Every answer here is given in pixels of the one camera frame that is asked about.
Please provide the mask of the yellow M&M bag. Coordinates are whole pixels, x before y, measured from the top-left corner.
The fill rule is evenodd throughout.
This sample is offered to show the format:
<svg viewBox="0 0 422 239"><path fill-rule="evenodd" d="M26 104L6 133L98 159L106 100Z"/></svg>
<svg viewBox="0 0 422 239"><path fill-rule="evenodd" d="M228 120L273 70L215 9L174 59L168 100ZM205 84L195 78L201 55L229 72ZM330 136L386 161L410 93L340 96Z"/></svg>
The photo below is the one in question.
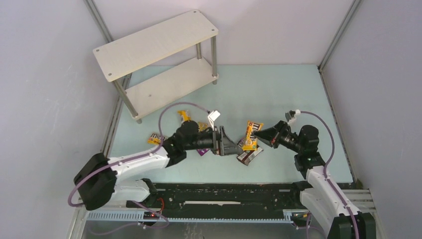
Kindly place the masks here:
<svg viewBox="0 0 422 239"><path fill-rule="evenodd" d="M250 120L247 122L244 143L241 147L244 151L257 149L257 138L253 134L261 130L263 125L263 123L253 122Z"/></svg>
<svg viewBox="0 0 422 239"><path fill-rule="evenodd" d="M198 122L199 132L205 131L207 128L209 128L209 124L206 122Z"/></svg>
<svg viewBox="0 0 422 239"><path fill-rule="evenodd" d="M154 132L149 136L147 143L153 144L153 145L159 145L162 141L164 141L166 139L167 139L166 136L162 136L159 133Z"/></svg>

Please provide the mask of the yellow candy bag barcode up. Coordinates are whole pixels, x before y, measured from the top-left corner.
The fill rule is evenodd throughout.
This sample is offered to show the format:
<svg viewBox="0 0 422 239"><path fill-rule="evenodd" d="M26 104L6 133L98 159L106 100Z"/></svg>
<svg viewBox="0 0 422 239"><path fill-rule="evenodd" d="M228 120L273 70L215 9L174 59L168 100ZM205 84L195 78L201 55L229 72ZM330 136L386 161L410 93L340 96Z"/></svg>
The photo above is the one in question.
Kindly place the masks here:
<svg viewBox="0 0 422 239"><path fill-rule="evenodd" d="M190 112L188 110L177 111L181 118L181 123L191 120Z"/></svg>

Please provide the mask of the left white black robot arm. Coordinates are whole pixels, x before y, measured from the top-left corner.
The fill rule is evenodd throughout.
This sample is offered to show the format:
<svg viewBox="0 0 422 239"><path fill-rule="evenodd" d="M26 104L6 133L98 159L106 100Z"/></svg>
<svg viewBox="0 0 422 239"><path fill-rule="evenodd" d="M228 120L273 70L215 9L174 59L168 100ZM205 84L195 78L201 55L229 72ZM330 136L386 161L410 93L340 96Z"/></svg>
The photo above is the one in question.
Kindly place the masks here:
<svg viewBox="0 0 422 239"><path fill-rule="evenodd" d="M200 131L197 122L188 120L161 147L121 157L93 155L74 177L82 205L93 211L112 201L144 202L155 193L155 188L142 175L176 165L186 159L188 150L197 149L209 149L219 156L243 151L226 135L223 126Z"/></svg>

